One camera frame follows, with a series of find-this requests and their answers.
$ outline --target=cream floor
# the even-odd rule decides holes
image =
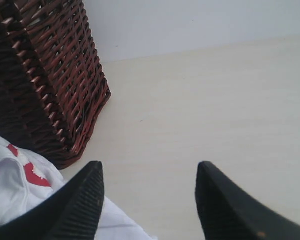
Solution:
[[[208,160],[300,224],[300,36],[103,64],[112,96],[82,159],[160,240],[201,240],[194,187]]]

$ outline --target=brown wicker basket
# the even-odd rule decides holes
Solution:
[[[81,0],[0,0],[0,135],[58,168],[111,93]]]

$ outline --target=white cloth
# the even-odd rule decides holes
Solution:
[[[0,226],[36,207],[65,181],[46,158],[13,146],[0,137]],[[98,240],[153,240],[107,197],[99,221]]]

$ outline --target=wicker basket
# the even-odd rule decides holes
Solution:
[[[58,168],[111,93],[81,0],[0,0],[0,136]]]

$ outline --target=white wall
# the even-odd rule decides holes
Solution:
[[[83,0],[102,62],[300,34],[300,0]]]

